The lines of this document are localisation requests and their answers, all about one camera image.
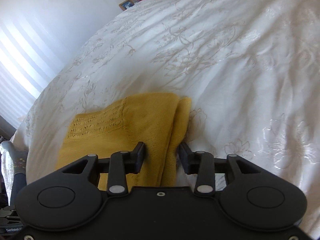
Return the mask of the yellow knit sweater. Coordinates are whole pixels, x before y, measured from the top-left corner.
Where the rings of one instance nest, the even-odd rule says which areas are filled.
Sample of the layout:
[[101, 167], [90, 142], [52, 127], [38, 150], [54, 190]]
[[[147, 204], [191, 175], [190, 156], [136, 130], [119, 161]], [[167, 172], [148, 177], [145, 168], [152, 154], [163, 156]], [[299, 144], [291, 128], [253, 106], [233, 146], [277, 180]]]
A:
[[68, 127], [56, 168], [88, 154], [109, 158], [144, 142], [146, 158], [139, 174], [126, 176], [128, 187], [172, 187], [176, 151], [187, 132], [190, 108], [191, 98], [145, 93], [118, 100], [101, 111], [77, 114]]

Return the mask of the white floral bedspread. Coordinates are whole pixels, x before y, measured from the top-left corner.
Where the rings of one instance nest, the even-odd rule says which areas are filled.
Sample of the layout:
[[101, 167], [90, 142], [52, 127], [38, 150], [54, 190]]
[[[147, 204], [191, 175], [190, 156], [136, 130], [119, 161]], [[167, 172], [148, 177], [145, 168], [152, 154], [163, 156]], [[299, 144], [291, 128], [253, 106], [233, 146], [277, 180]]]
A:
[[72, 119], [129, 95], [192, 99], [186, 139], [302, 189], [319, 237], [319, 0], [146, 0], [98, 25], [13, 137], [27, 178], [54, 170]]

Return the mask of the wooden picture frame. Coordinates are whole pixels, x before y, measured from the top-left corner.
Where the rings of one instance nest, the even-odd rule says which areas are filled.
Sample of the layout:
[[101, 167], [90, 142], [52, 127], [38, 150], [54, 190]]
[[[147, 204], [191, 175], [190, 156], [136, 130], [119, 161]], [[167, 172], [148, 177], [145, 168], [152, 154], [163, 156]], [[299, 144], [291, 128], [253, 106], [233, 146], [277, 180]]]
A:
[[125, 11], [129, 9], [130, 7], [133, 7], [135, 3], [132, 0], [125, 0], [119, 4], [119, 7], [121, 10]]

